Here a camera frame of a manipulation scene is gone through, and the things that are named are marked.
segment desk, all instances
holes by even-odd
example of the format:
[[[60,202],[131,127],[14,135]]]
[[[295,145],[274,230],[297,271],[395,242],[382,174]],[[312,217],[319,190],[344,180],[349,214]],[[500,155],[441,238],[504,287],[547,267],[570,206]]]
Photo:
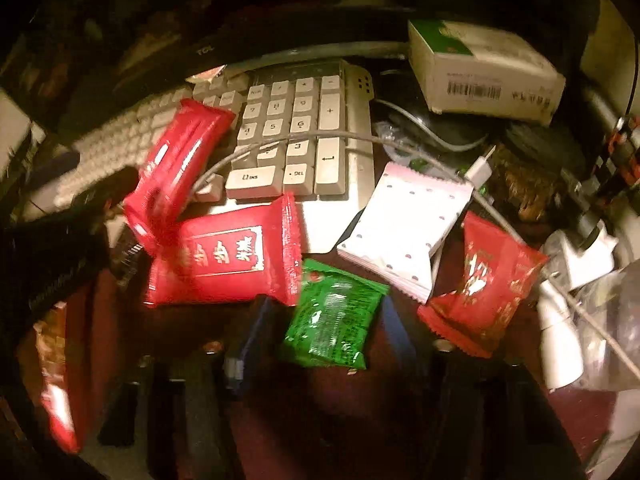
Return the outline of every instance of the desk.
[[[375,147],[380,177],[386,155]],[[529,240],[544,240],[548,227],[527,228]],[[380,278],[340,258],[336,251],[314,254],[321,262],[365,278]],[[443,251],[434,293],[453,290],[462,275],[462,232],[454,230]],[[392,289],[394,303],[417,303]],[[136,354],[183,356],[221,338],[243,305],[164,306],[138,303],[126,326]],[[503,341],[509,357],[524,359],[542,384],[535,305],[523,302]],[[398,364],[379,319],[366,343],[366,371],[348,375],[341,367],[301,368],[278,362],[249,396],[228,405],[227,413],[249,480],[258,478],[412,478],[418,455],[415,400],[403,387]],[[580,457],[585,460],[609,425],[615,394],[562,388],[548,396]]]

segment red wrapper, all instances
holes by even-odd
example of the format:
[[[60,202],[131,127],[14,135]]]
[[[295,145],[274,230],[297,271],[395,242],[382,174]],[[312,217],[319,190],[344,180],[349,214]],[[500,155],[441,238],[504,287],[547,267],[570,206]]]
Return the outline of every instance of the red wrapper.
[[[300,226],[293,195],[186,220],[178,243],[161,247],[149,272],[146,304],[229,303],[267,294],[295,305],[300,291]]]
[[[158,238],[170,238],[189,189],[235,114],[193,99],[181,108],[149,151],[136,190],[124,200],[124,213],[147,253],[158,251]]]
[[[489,358],[548,257],[471,212],[463,226],[463,281],[421,306],[418,316],[467,354]]]

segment white keyboard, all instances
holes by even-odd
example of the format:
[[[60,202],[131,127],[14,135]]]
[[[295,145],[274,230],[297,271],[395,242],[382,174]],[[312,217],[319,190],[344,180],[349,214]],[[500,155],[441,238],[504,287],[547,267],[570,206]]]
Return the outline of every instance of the white keyboard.
[[[77,193],[125,165],[142,164],[180,99],[190,96],[237,115],[226,146],[213,158],[287,132],[348,130],[370,135],[371,76],[343,60],[273,66],[229,80],[217,77],[153,96],[83,137],[75,145],[80,164],[61,179],[55,205],[68,205]],[[228,174],[215,176],[196,199],[212,202],[210,212],[216,213],[270,202],[291,191],[300,202],[308,240],[305,251],[325,253],[366,206],[373,188],[370,143],[331,137],[281,142],[249,152]]]

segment white box with green corner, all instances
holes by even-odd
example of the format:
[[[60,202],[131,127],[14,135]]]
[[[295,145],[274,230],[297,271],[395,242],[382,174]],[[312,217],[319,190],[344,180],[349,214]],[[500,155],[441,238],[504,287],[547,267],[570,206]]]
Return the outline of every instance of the white box with green corner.
[[[440,20],[409,22],[409,61],[429,110],[484,114],[547,126],[564,76],[520,36]]]

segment green wrapper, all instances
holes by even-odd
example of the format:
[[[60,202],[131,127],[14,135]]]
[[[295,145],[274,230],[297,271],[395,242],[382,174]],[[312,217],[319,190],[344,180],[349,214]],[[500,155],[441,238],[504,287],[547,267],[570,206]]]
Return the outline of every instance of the green wrapper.
[[[365,369],[362,348],[388,285],[305,260],[302,293],[283,342],[284,357],[302,366]]]

